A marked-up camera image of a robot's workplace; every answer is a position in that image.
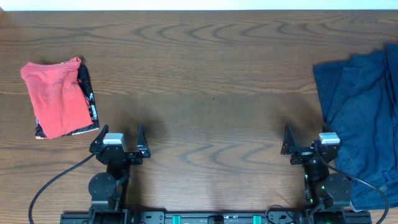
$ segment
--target folded pink cloth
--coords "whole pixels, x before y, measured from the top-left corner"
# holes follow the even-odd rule
[[[92,124],[88,102],[77,83],[81,60],[56,65],[26,64],[21,69],[36,118],[53,139]]]

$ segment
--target brown wooden surface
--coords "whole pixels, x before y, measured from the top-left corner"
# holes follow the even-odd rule
[[[152,158],[132,170],[128,201],[167,210],[265,210],[303,200],[303,169],[279,154],[285,123],[300,142],[322,114],[312,65],[398,39],[396,11],[8,12],[0,21],[0,223],[27,223],[36,192],[89,155],[98,131],[34,139],[19,70],[80,56],[101,127],[138,123]],[[87,211],[92,159],[38,199],[36,223]],[[382,211],[372,212],[376,221]],[[385,223],[397,223],[391,210]]]

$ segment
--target green tape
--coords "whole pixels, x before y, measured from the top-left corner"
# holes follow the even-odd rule
[[[261,216],[253,215],[253,224],[261,224]]]
[[[181,216],[174,215],[173,216],[173,224],[181,224]]]

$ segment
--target folded blue fabric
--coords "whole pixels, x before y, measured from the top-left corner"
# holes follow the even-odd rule
[[[398,206],[398,45],[351,60],[314,66],[323,119],[343,145],[336,167],[385,192]],[[355,209],[382,209],[384,200],[354,181]]]

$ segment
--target white wall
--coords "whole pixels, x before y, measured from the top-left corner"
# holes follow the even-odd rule
[[[0,0],[5,11],[398,9],[398,0]]]

